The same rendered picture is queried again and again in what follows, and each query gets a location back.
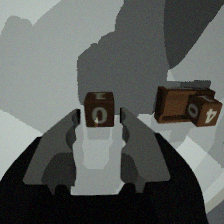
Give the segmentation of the dark brown number cube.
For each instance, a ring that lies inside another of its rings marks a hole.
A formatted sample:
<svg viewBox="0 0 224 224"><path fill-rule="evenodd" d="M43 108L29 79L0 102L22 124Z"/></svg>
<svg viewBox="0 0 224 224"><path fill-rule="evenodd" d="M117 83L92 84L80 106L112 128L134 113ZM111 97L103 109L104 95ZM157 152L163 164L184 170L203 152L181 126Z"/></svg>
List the dark brown number cube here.
<svg viewBox="0 0 224 224"><path fill-rule="evenodd" d="M209 95L189 95L185 116L196 126L215 126L223 104Z"/></svg>
<svg viewBox="0 0 224 224"><path fill-rule="evenodd" d="M88 92L84 101L86 127L113 127L115 102L112 92Z"/></svg>

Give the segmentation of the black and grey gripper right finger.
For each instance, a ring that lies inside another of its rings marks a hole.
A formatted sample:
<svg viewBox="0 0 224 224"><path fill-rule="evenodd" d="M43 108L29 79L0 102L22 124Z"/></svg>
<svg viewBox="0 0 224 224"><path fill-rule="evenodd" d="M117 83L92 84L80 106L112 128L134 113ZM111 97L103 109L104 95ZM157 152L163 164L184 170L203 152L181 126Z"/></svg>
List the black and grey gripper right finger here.
<svg viewBox="0 0 224 224"><path fill-rule="evenodd" d="M120 179L136 193L164 198L179 207L193 224L209 224L199 182L183 157L160 134L126 108L120 108L122 139Z"/></svg>

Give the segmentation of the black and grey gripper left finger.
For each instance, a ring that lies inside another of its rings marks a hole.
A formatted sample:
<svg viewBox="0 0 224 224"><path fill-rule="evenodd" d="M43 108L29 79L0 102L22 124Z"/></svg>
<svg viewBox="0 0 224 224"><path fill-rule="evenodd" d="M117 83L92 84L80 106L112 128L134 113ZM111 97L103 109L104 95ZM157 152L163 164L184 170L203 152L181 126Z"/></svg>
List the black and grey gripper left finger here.
<svg viewBox="0 0 224 224"><path fill-rule="evenodd" d="M76 181L72 145L80 116L80 109L71 111L36 137L8 168L0 181L0 223L25 201L55 194L56 185L66 185L71 193Z"/></svg>

